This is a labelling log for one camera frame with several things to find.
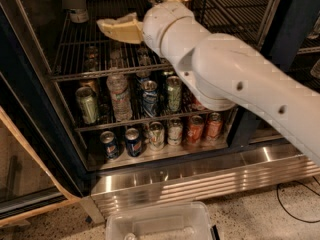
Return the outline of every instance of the black cable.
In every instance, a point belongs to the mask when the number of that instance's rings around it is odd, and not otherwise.
[[[319,181],[313,177],[313,179],[318,183],[318,185],[320,186],[320,183]],[[309,188],[308,186],[306,186],[305,184],[299,182],[299,181],[293,181],[293,182],[296,182],[302,186],[304,186],[305,188],[309,189],[311,192],[313,192],[314,194],[316,194],[317,196],[320,197],[320,194],[318,194],[316,191],[314,191],[313,189]],[[284,205],[282,204],[281,200],[280,200],[280,197],[279,197],[279,189],[280,189],[280,185],[282,185],[283,183],[280,183],[277,185],[277,198],[278,198],[278,201],[279,201],[279,204],[281,205],[282,209],[289,215],[291,216],[292,218],[296,219],[296,220],[299,220],[299,221],[302,221],[302,222],[305,222],[305,223],[318,223],[320,222],[320,220],[303,220],[303,219],[300,219],[300,218],[297,218],[296,216],[292,215],[285,207]]]

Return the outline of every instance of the wooden trim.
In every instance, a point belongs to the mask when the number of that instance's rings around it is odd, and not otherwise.
[[[0,106],[0,120],[4,123],[4,125],[8,128],[11,134],[16,138],[16,140],[21,144],[21,146],[28,152],[28,154],[39,164],[39,166],[46,172],[46,174],[50,177],[54,185],[57,189],[69,200],[80,200],[80,198],[70,194],[51,174],[46,165],[42,162],[40,157],[31,147],[29,142],[24,138],[22,133],[16,127],[16,125],[11,121],[10,117],[4,111],[4,109]]]
[[[24,213],[21,213],[18,215],[11,216],[9,218],[0,220],[0,228],[5,225],[9,225],[14,222],[20,221],[20,220],[24,220],[24,219],[27,219],[27,218],[30,218],[30,217],[33,217],[33,216],[36,216],[36,215],[39,215],[42,213],[46,213],[46,212],[58,209],[58,208],[62,208],[67,205],[75,204],[75,203],[79,202],[79,200],[80,200],[80,198],[78,198],[78,197],[73,198],[73,199],[69,199],[69,200],[64,200],[60,203],[50,204],[50,205],[47,205],[47,206],[44,206],[41,208],[34,209],[32,211],[28,211],[28,212],[24,212]]]

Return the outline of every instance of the water bottle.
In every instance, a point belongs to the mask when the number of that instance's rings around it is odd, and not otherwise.
[[[127,77],[124,75],[111,75],[107,79],[107,86],[114,116],[117,121],[129,120],[132,117],[130,104],[130,91]]]

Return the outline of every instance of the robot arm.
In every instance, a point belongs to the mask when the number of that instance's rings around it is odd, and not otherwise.
[[[320,96],[294,81],[236,37],[211,34],[179,2],[148,11],[145,43],[173,65],[207,108],[239,104],[263,118],[320,165]]]

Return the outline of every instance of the black can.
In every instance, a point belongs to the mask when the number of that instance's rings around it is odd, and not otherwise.
[[[159,96],[157,87],[157,83],[151,80],[144,81],[141,84],[143,111],[147,116],[150,117],[158,116],[159,113]]]
[[[142,150],[139,131],[136,128],[128,129],[125,133],[125,140],[128,155],[132,157],[138,157]]]
[[[108,159],[116,159],[120,156],[118,142],[113,132],[101,133],[100,141],[103,143],[104,152]]]

